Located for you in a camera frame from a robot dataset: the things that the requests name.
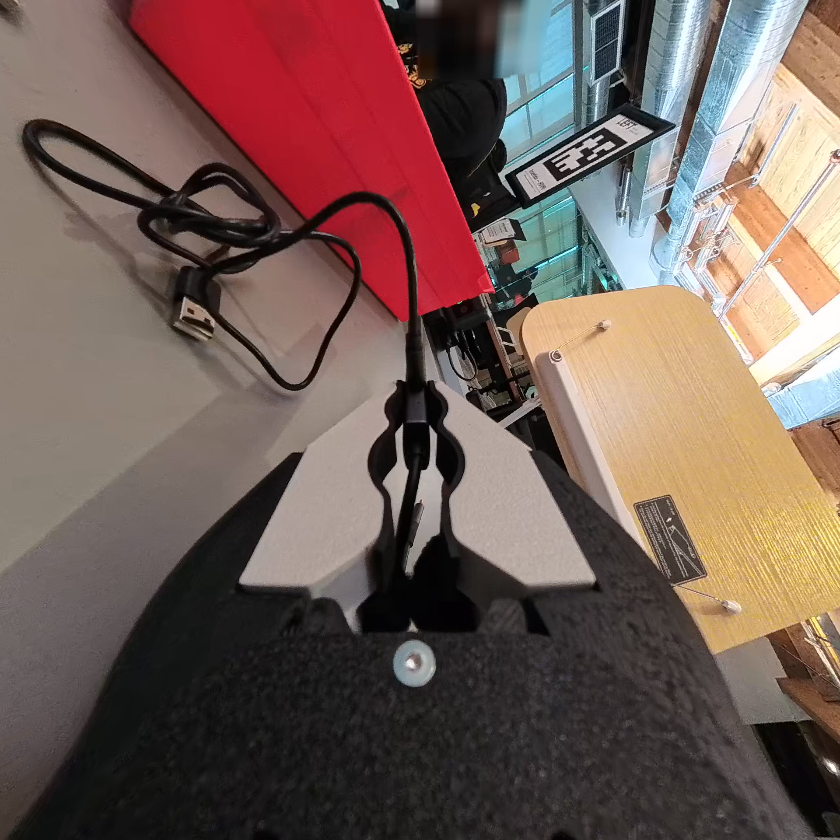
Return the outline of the light wooden folding table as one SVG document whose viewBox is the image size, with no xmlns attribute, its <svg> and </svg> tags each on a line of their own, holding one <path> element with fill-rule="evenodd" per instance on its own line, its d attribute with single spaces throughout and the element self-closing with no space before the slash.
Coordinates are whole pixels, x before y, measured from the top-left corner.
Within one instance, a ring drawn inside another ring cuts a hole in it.
<svg viewBox="0 0 840 840">
<path fill-rule="evenodd" d="M 654 501 L 705 575 L 675 593 L 712 653 L 839 606 L 838 515 L 708 305 L 660 286 L 550 301 L 521 348 L 570 475 L 592 497 L 568 413 L 551 393 L 560 355 L 638 541 Z"/>
</svg>

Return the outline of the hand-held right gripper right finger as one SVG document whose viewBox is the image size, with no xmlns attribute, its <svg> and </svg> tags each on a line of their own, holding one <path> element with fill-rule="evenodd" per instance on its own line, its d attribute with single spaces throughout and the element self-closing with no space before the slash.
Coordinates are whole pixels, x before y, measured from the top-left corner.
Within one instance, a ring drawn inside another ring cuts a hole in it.
<svg viewBox="0 0 840 840">
<path fill-rule="evenodd" d="M 534 453 L 446 385 L 427 387 L 440 525 L 413 570 L 413 623 L 471 632 L 499 601 L 589 592 L 596 576 Z"/>
</svg>

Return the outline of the white grid ceiling panel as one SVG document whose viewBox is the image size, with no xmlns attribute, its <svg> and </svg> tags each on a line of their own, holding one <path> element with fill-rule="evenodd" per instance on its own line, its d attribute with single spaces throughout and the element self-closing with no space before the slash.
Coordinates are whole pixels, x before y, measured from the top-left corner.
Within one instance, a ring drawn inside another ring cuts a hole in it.
<svg viewBox="0 0 840 840">
<path fill-rule="evenodd" d="M 625 1 L 584 3 L 584 48 L 587 84 L 594 86 L 621 66 L 626 17 Z"/>
</svg>

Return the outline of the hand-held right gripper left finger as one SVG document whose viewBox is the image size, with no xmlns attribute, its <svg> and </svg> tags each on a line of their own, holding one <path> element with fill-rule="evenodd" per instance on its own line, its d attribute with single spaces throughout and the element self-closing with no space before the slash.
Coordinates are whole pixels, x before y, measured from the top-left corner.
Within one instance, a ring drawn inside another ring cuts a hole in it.
<svg viewBox="0 0 840 840">
<path fill-rule="evenodd" d="M 396 469 L 403 383 L 394 381 L 303 452 L 238 586 L 338 604 L 351 629 L 396 535 L 386 484 Z"/>
</svg>

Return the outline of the silver ventilation duct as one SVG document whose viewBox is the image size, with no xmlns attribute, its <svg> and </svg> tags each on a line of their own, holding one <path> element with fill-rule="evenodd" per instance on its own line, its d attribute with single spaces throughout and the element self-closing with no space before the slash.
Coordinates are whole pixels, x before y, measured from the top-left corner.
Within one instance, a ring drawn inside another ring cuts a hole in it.
<svg viewBox="0 0 840 840">
<path fill-rule="evenodd" d="M 632 65 L 637 105 L 673 125 L 633 153 L 628 176 L 628 235 L 654 246 L 662 237 L 658 215 L 668 201 L 679 132 L 718 3 L 655 1 L 637 5 Z"/>
<path fill-rule="evenodd" d="M 696 199 L 723 183 L 747 138 L 806 1 L 731 1 L 671 192 L 670 225 L 652 250 L 659 285 L 676 285 Z"/>
</svg>

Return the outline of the grey desk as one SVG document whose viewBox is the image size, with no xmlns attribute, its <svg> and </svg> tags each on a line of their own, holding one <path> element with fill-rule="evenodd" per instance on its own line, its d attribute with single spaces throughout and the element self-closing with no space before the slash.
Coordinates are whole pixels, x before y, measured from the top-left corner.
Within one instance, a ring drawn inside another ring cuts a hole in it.
<svg viewBox="0 0 840 840">
<path fill-rule="evenodd" d="M 318 378 L 287 395 L 236 343 L 173 330 L 175 259 L 132 208 L 33 165 L 65 123 L 169 186 L 265 177 L 140 46 L 127 2 L 2 16 L 2 734 L 57 751 L 161 577 L 286 452 L 403 374 L 403 325 L 362 290 Z"/>
</svg>

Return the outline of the red plastic bin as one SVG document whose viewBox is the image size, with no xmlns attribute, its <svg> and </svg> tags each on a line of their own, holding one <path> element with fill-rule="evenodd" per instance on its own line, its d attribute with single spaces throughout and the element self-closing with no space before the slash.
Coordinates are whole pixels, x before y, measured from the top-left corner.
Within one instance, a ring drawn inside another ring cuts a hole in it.
<svg viewBox="0 0 840 840">
<path fill-rule="evenodd" d="M 142 1 L 129 26 L 300 215 L 388 198 L 421 314 L 491 291 L 377 2 Z"/>
</svg>

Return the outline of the black warning label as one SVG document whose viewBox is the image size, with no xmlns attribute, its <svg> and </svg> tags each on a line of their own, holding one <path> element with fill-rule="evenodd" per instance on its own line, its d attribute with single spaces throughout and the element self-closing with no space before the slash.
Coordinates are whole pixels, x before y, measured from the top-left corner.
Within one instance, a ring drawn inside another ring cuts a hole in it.
<svg viewBox="0 0 840 840">
<path fill-rule="evenodd" d="M 670 495 L 633 505 L 654 561 L 671 585 L 685 585 L 708 577 L 697 547 Z"/>
</svg>

